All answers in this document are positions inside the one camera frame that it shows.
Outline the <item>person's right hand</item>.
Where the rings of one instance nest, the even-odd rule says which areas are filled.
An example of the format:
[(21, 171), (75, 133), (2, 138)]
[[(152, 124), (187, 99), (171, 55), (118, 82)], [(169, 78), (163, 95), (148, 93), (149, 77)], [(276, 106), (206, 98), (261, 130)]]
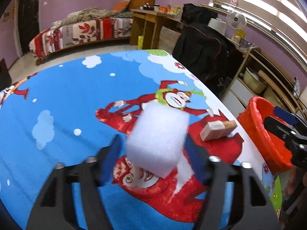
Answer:
[(300, 183), (301, 181), (303, 182), (304, 186), (307, 187), (307, 176), (306, 176), (306, 172), (302, 176), (303, 171), (304, 170), (299, 167), (296, 167), (296, 166), (292, 167), (289, 173), (289, 180), (284, 189), (285, 196), (292, 195), (297, 184)]

